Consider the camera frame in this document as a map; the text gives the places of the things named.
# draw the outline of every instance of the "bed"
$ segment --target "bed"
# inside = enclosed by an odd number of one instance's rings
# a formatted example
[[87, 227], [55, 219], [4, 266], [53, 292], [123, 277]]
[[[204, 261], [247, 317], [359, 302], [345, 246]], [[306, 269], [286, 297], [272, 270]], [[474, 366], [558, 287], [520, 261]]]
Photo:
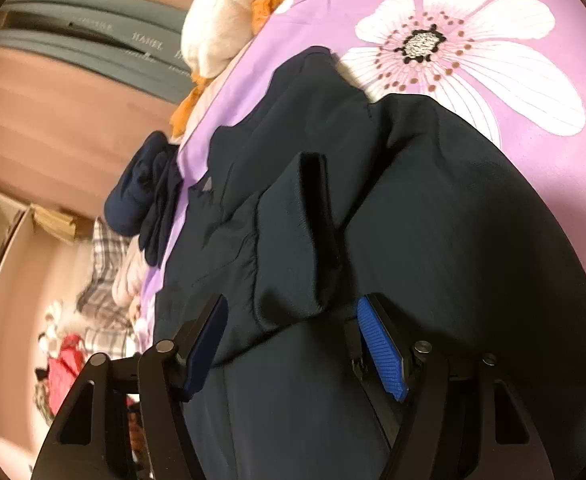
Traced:
[[[586, 7], [580, 0], [285, 0], [202, 97], [180, 148], [183, 189], [204, 175], [215, 129], [240, 121], [275, 68], [314, 44], [329, 47], [371, 100], [422, 93], [473, 124], [545, 200], [586, 269]], [[164, 264], [186, 214], [182, 193]], [[147, 302], [162, 276], [162, 267], [151, 270]]]

